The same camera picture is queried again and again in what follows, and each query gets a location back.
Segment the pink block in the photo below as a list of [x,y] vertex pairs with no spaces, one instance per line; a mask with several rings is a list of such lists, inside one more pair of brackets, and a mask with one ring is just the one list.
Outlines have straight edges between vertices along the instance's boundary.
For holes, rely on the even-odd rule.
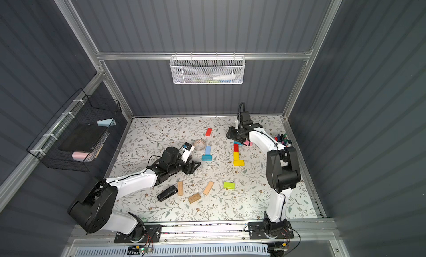
[[253,143],[252,143],[251,141],[249,141],[249,140],[246,140],[246,141],[243,143],[243,145],[244,145],[244,146],[248,146],[248,147],[250,147],[250,146],[252,146],[252,145],[253,145]]

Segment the light wooden block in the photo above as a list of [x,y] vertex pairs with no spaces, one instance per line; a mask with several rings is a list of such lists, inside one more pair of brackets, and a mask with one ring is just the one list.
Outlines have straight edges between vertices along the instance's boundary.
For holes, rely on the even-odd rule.
[[177,190],[178,190],[178,196],[184,195],[184,183],[183,183],[183,181],[179,181],[177,183]]

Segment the light wooden block slanted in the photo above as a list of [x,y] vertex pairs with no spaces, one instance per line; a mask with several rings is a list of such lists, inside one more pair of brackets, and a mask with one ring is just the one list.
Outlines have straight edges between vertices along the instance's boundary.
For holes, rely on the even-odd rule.
[[210,193],[210,191],[212,190],[213,186],[214,186],[214,182],[213,181],[208,182],[206,188],[203,191],[203,194],[205,196],[207,196]]

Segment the lime green block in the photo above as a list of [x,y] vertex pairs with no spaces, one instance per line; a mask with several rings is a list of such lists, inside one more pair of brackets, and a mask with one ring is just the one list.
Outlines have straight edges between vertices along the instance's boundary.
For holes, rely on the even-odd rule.
[[232,182],[224,182],[223,187],[225,189],[235,189],[236,185],[235,183],[232,183]]

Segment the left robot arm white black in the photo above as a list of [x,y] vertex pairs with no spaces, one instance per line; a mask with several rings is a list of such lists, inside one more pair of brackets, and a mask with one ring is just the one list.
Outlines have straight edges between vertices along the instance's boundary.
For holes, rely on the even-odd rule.
[[68,208],[68,215],[88,234],[100,230],[131,235],[143,229],[143,221],[133,213],[114,210],[115,202],[129,194],[158,186],[171,176],[193,174],[201,165],[192,160],[194,146],[185,143],[180,149],[167,147],[145,169],[115,178],[92,178]]

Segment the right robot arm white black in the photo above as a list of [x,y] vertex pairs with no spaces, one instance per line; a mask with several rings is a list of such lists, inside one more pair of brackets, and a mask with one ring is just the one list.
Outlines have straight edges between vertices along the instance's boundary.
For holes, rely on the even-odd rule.
[[239,112],[237,126],[230,127],[226,138],[239,143],[252,142],[266,155],[266,179],[271,188],[270,201],[262,221],[266,237],[294,237],[286,217],[292,191],[301,181],[297,150],[286,147],[272,138],[260,125],[254,123],[248,111]]

